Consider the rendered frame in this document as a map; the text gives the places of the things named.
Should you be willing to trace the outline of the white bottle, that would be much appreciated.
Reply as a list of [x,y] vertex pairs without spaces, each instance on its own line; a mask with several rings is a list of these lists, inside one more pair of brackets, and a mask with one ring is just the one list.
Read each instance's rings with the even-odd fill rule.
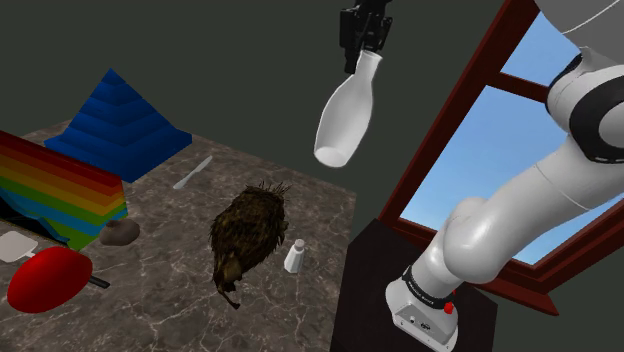
[[373,109],[373,79],[382,56],[359,54],[355,72],[328,99],[319,122],[314,156],[325,166],[345,166],[365,135]]

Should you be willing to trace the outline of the red-framed window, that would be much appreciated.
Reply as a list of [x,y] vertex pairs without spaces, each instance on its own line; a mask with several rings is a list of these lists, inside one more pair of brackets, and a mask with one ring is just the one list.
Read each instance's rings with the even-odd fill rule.
[[[379,219],[426,248],[461,199],[490,197],[564,140],[544,108],[576,51],[534,0],[504,0]],[[520,251],[483,290],[555,316],[550,292],[624,246],[624,193]]]

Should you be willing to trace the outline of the silver knife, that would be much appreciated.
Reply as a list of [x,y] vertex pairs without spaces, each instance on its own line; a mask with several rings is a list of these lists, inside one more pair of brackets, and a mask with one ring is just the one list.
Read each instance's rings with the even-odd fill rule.
[[191,172],[189,172],[184,178],[173,185],[173,189],[179,190],[185,187],[188,181],[197,173],[201,172],[209,163],[212,161],[213,157],[206,157],[197,167],[195,167]]

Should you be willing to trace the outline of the brown shaggy bird figure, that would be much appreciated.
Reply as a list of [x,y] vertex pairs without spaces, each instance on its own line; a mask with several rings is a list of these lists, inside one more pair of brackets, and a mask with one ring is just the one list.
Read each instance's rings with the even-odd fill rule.
[[261,264],[285,239],[285,193],[289,187],[261,183],[248,185],[211,224],[213,282],[227,297],[235,283]]

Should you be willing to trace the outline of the white salt shaker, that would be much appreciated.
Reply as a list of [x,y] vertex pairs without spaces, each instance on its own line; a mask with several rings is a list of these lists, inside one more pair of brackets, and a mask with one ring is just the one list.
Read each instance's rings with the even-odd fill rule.
[[304,254],[305,241],[297,239],[284,260],[284,269],[289,273],[299,273],[303,264]]

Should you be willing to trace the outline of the dark robot stand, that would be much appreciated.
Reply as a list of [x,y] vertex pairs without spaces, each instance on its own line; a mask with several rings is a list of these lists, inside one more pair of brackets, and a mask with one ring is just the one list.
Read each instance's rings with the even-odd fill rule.
[[[377,219],[349,244],[330,352],[434,352],[397,328],[386,286],[421,251]],[[497,304],[477,289],[457,289],[458,340],[452,352],[493,352]]]

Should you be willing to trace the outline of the blue stepped pyramid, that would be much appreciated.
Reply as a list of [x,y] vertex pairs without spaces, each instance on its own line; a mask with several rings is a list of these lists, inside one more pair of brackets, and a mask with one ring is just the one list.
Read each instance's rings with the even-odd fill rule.
[[192,143],[120,75],[110,69],[65,130],[44,141],[132,183]]

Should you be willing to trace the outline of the brown stone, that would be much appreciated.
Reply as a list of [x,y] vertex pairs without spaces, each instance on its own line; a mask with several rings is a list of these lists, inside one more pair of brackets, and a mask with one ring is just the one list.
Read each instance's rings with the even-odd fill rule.
[[140,232],[139,224],[132,219],[110,220],[101,229],[99,241],[105,246],[126,246],[134,242]]

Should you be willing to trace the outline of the rainbow striped block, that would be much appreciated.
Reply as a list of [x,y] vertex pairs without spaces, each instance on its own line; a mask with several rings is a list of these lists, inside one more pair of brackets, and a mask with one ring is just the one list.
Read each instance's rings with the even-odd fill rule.
[[0,131],[0,220],[81,250],[128,216],[121,179]]

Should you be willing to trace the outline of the red oval object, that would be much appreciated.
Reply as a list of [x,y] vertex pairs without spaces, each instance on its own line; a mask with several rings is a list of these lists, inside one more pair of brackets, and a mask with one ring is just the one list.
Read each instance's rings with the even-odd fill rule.
[[7,290],[8,304],[23,313],[43,313],[63,305],[89,282],[92,261],[64,247],[44,249],[22,264]]

